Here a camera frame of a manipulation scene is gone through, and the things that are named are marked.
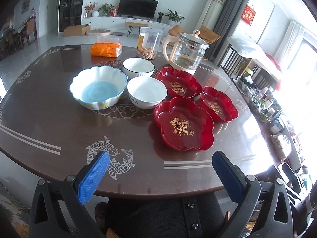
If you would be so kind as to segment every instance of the blue and white scalloped bowl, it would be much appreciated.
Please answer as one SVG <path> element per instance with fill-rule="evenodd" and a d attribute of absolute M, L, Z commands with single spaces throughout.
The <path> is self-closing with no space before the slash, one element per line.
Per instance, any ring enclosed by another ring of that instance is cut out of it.
<path fill-rule="evenodd" d="M 120 99 L 128 76 L 111 66 L 94 66 L 73 78 L 69 90 L 73 98 L 91 110 L 103 110 Z"/>

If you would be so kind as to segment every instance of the television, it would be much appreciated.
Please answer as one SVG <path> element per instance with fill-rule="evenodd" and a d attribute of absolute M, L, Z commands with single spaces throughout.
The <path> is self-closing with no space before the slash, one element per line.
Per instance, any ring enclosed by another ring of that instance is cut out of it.
<path fill-rule="evenodd" d="M 154 18 L 157 5 L 155 0 L 120 0 L 118 14 Z"/>

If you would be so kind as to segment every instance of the white bowl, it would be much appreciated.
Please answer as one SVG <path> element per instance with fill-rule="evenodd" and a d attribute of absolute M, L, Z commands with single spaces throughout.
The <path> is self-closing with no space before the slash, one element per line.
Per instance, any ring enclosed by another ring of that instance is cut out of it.
<path fill-rule="evenodd" d="M 146 76 L 130 80 L 127 89 L 131 102 L 141 109 L 154 108 L 167 96 L 167 89 L 162 82 Z"/>
<path fill-rule="evenodd" d="M 94 66 L 73 78 L 69 90 L 73 98 L 91 110 L 113 106 L 127 85 L 128 76 L 111 66 Z"/>
<path fill-rule="evenodd" d="M 129 79 L 139 76 L 151 77 L 154 69 L 153 63 L 142 58 L 129 58 L 123 62 L 123 72 Z"/>

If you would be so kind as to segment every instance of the dark cabinet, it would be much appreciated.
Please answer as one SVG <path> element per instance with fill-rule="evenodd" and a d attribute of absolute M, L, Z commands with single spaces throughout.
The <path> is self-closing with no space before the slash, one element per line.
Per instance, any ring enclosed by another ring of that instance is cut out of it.
<path fill-rule="evenodd" d="M 62 32 L 68 26 L 81 24 L 83 0 L 60 0 L 58 31 Z"/>

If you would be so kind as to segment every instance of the white plant pot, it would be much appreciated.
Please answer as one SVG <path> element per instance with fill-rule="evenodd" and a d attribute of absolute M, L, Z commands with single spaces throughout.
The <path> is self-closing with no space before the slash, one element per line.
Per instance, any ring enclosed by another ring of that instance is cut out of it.
<path fill-rule="evenodd" d="M 92 17 L 98 17 L 98 16 L 99 16 L 99 12 L 98 12 L 98 11 L 93 11 L 93 12 L 91 13 L 91 16 L 92 16 Z"/>
<path fill-rule="evenodd" d="M 173 20 L 168 20 L 168 24 L 171 25 L 171 26 L 175 26 L 178 23 L 176 21 L 173 21 Z"/>

